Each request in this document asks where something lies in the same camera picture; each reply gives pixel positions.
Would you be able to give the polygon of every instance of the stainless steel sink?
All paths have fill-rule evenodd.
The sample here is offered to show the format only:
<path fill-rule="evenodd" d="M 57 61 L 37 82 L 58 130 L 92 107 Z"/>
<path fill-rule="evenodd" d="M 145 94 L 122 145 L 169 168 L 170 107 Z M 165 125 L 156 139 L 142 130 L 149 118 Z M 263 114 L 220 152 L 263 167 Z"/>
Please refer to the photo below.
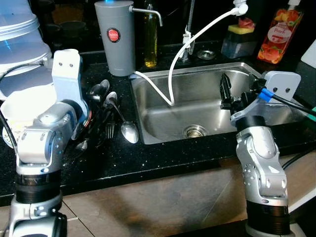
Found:
<path fill-rule="evenodd" d="M 230 111 L 220 109 L 219 84 L 223 72 L 231 80 L 233 96 L 240 96 L 242 92 L 249 90 L 253 83 L 253 77 L 249 77 L 249 74 L 261 77 L 245 63 L 174 70 L 174 107 L 167 105 L 146 80 L 132 79 L 138 127 L 143 143 L 155 144 L 236 131 L 230 123 Z M 146 75 L 169 97 L 168 71 Z M 270 125 L 303 118 L 302 114 L 292 116 L 292 111 L 283 107 L 278 115 L 273 116 Z"/>

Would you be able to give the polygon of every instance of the water filter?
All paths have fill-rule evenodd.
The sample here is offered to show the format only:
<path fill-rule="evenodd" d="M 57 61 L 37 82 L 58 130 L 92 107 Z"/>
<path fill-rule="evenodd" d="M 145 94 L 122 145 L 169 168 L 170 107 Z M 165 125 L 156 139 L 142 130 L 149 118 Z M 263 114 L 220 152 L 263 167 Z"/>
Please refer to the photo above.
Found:
<path fill-rule="evenodd" d="M 133 1 L 99 1 L 95 10 L 110 73 L 128 76 L 135 71 Z"/>

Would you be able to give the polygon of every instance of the black cable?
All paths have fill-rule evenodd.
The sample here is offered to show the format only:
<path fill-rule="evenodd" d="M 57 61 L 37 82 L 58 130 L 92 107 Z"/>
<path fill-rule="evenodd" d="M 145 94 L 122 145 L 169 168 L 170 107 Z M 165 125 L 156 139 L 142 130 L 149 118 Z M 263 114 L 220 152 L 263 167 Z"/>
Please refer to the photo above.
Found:
<path fill-rule="evenodd" d="M 303 151 L 300 154 L 297 154 L 295 157 L 293 157 L 292 159 L 290 159 L 288 162 L 286 162 L 284 165 L 282 165 L 283 169 L 288 168 L 293 162 L 297 161 L 299 158 L 305 156 L 306 154 L 308 154 L 309 152 L 315 150 L 315 147 L 311 147 L 309 149 L 307 149 L 306 151 Z"/>
<path fill-rule="evenodd" d="M 15 155 L 18 155 L 18 147 L 17 147 L 16 141 L 15 141 L 15 138 L 14 138 L 13 133 L 12 133 L 10 127 L 9 127 L 9 124 L 6 122 L 6 119 L 3 116 L 1 110 L 0 110 L 0 120 L 3 123 L 3 126 L 4 126 L 8 136 L 10 138 L 11 144 L 12 144 L 14 152 L 15 152 Z"/>
<path fill-rule="evenodd" d="M 272 98 L 274 98 L 274 99 L 276 99 L 276 100 L 278 100 L 278 101 L 280 101 L 280 102 L 282 102 L 282 103 L 284 103 L 284 104 L 286 104 L 286 105 L 288 105 L 288 106 L 292 106 L 292 107 L 294 107 L 294 108 L 296 108 L 296 109 L 298 109 L 298 110 L 301 110 L 301 111 L 304 111 L 304 112 L 306 112 L 306 113 L 308 113 L 308 114 L 310 114 L 310 115 L 316 116 L 316 111 L 307 109 L 307 108 L 305 108 L 304 106 L 295 104 L 295 103 L 293 103 L 293 102 L 291 102 L 291 101 L 288 101 L 288 100 L 286 100 L 286 99 L 283 99 L 282 97 L 279 97 L 279 96 L 277 96 L 277 95 L 273 95 Z"/>
<path fill-rule="evenodd" d="M 1 237 L 5 237 L 5 232 L 9 229 L 9 223 L 6 225 L 5 229 L 3 230 Z"/>

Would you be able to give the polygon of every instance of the metal tap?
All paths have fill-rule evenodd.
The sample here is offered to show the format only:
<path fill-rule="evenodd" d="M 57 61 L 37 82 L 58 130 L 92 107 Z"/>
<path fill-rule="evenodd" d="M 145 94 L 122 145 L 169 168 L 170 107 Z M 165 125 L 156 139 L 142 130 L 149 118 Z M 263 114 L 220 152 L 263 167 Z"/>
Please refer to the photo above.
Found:
<path fill-rule="evenodd" d="M 155 15 L 158 17 L 160 26 L 163 26 L 162 17 L 161 17 L 161 15 L 160 15 L 160 13 L 159 13 L 158 11 L 147 10 L 147 9 L 141 9 L 141 8 L 135 8 L 135 7 L 133 7 L 133 6 L 130 6 L 129 11 L 130 11 L 130 12 L 143 12 L 143 13 L 152 13 L 152 14 L 155 14 Z"/>
<path fill-rule="evenodd" d="M 191 6 L 190 6 L 190 13 L 189 13 L 189 20 L 188 20 L 188 24 L 185 28 L 185 33 L 183 34 L 183 44 L 185 44 L 186 42 L 188 42 L 191 39 L 191 25 L 192 25 L 192 18 L 193 18 L 193 9 L 194 9 L 194 4 L 195 4 L 195 0 L 191 0 Z M 190 44 L 190 46 L 188 46 L 184 51 L 183 54 L 180 55 L 180 58 L 182 61 L 187 61 L 188 58 L 188 54 L 192 55 L 193 54 L 193 48 L 194 48 L 194 44 L 195 42 L 192 42 Z"/>

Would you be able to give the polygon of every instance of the dish soap bottle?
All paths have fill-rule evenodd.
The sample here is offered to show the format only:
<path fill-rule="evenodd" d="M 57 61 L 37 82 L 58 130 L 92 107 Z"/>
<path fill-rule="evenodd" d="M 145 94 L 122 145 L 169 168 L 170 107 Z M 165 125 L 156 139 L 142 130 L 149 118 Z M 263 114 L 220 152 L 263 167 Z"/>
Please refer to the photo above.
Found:
<path fill-rule="evenodd" d="M 154 10 L 154 7 L 154 0 L 145 0 L 145 9 Z M 157 64 L 157 16 L 155 14 L 145 13 L 144 21 L 145 66 L 151 68 Z"/>
<path fill-rule="evenodd" d="M 257 59 L 272 64 L 281 61 L 303 17 L 303 12 L 295 8 L 300 1 L 289 0 L 287 9 L 281 8 L 276 12 Z"/>

